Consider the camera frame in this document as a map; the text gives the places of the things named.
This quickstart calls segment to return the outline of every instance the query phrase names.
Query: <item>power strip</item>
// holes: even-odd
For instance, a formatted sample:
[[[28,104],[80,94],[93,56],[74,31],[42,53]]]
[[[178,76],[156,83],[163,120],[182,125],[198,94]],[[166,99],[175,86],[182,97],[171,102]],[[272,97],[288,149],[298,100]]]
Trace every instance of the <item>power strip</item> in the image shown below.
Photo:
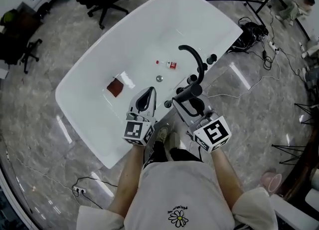
[[[81,194],[82,192],[83,192],[83,193],[86,193],[86,189],[85,189],[85,188],[80,188],[80,187],[74,186],[74,187],[73,187],[73,192],[78,193],[78,194]]]
[[[268,42],[270,48],[275,52],[275,54],[278,54],[279,53],[279,50],[277,49],[277,47],[275,46],[275,43],[272,42],[272,41],[269,41]]]

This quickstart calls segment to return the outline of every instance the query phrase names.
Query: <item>gray floor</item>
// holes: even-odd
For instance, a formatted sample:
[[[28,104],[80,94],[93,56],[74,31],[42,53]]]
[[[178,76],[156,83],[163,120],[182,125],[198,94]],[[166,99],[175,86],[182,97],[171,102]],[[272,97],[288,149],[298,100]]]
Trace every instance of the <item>gray floor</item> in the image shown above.
[[[132,11],[146,1],[123,0],[119,5]],[[253,18],[240,2],[219,1],[213,4],[235,22],[243,16]],[[37,50],[40,61],[30,65],[29,75],[23,73],[22,66],[11,67],[6,80],[1,82],[0,129],[3,140],[0,142],[0,158],[21,202],[26,203],[21,196],[23,193],[33,217],[44,229],[75,229],[78,203],[94,205],[83,197],[79,197],[77,203],[68,188],[78,177],[92,173],[95,173],[95,178],[98,176],[116,184],[125,162],[124,157],[114,168],[104,167],[72,129],[55,101],[55,89],[73,64],[104,32],[124,17],[122,12],[109,11],[105,18],[106,29],[101,31],[97,24],[100,13],[89,18],[86,12],[87,9],[76,0],[58,2],[34,35],[34,39],[43,39]],[[269,9],[264,8],[260,15],[272,34]],[[276,19],[273,27],[276,43],[286,53],[298,56],[296,59],[291,57],[293,68],[301,68],[303,61],[299,57],[298,42],[305,38],[299,28],[283,25]],[[261,49],[261,45],[256,45],[252,50],[261,55]],[[273,55],[267,45],[266,50]],[[268,169],[284,176],[291,169],[278,164],[280,160],[289,159],[289,155],[273,149],[271,144],[286,145],[288,140],[298,145],[307,142],[311,129],[299,123],[302,111],[294,106],[294,102],[306,103],[307,96],[303,83],[293,74],[282,53],[271,71],[266,71],[262,60],[253,54],[224,55],[205,76],[205,94],[239,96],[248,91],[232,65],[250,86],[262,76],[277,79],[280,76],[280,80],[264,78],[240,98],[211,98],[214,108],[226,118],[232,131],[232,138],[223,150],[228,154],[243,188],[248,190],[260,185],[260,177]],[[65,138],[61,123],[71,142]],[[176,115],[169,119],[169,123],[180,134],[185,132],[185,126]],[[182,135],[181,139],[187,149],[197,154],[197,147],[187,136]],[[14,179],[5,155],[5,144],[23,191]],[[203,157],[212,164],[208,155],[203,154]],[[86,179],[79,185],[87,189],[91,199],[107,208],[112,198],[104,184]]]

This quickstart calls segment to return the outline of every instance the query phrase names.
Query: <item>shoe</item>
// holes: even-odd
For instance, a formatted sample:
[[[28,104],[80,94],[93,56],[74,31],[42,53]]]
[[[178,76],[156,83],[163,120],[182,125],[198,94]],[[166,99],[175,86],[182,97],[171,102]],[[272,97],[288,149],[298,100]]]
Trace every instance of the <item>shoe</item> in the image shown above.
[[[160,141],[164,144],[167,138],[167,135],[168,135],[168,128],[164,126],[160,128],[155,141]]]
[[[308,53],[307,53],[307,52],[304,52],[304,53],[302,53],[301,58],[302,58],[302,59],[305,59],[307,56],[308,56]]]
[[[275,17],[276,17],[276,19],[279,20],[279,21],[283,21],[283,20],[284,20],[284,19],[282,19],[279,15],[276,15]]]

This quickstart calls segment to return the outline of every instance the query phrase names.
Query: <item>faucet handle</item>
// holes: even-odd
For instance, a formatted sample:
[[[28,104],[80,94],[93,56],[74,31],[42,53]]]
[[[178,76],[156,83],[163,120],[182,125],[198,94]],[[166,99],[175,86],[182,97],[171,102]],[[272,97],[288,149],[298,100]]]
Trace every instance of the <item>faucet handle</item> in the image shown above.
[[[212,65],[214,62],[216,62],[217,61],[217,55],[216,54],[212,54],[212,55],[210,55],[208,58],[207,58],[207,60],[206,60],[206,62],[209,64],[209,65]]]
[[[208,70],[208,65],[204,62],[203,63],[204,71]]]
[[[187,83],[191,84],[193,82],[195,82],[197,80],[197,76],[196,75],[190,75],[189,78],[187,79]]]

